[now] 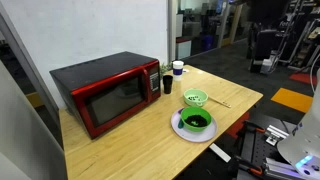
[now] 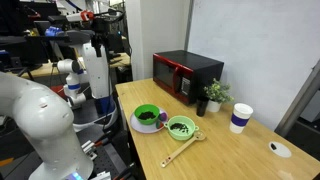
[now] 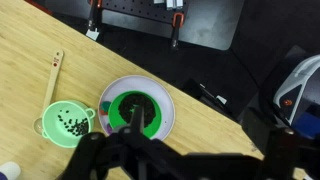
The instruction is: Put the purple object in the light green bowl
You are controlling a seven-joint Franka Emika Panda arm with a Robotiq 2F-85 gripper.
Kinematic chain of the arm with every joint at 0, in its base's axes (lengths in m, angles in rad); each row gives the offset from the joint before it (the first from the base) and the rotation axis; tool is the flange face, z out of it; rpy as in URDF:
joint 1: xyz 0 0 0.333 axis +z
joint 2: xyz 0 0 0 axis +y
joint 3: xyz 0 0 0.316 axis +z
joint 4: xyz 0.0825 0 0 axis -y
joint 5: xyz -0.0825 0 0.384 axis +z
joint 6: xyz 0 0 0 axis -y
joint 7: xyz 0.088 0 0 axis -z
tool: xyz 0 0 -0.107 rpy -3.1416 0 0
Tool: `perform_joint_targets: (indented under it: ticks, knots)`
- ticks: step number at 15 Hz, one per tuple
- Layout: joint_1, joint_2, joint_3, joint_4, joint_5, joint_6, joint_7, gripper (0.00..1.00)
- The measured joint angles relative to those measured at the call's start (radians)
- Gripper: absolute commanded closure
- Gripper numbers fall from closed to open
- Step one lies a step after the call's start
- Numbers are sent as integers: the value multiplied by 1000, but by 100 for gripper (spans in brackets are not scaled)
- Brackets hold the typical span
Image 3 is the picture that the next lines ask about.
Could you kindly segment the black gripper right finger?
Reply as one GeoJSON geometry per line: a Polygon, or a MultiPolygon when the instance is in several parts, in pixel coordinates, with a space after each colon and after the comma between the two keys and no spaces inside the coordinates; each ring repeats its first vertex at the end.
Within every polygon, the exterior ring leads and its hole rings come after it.
{"type": "Polygon", "coordinates": [[[248,108],[244,111],[241,126],[257,149],[265,154],[270,133],[277,129],[275,124],[256,109],[248,108]]]}

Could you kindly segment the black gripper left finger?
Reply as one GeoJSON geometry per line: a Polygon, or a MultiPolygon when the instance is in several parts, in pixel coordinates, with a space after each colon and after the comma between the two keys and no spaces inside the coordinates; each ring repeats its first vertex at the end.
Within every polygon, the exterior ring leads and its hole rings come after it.
{"type": "Polygon", "coordinates": [[[130,121],[130,129],[132,132],[143,133],[144,130],[144,108],[137,106],[134,108],[130,121]]]}

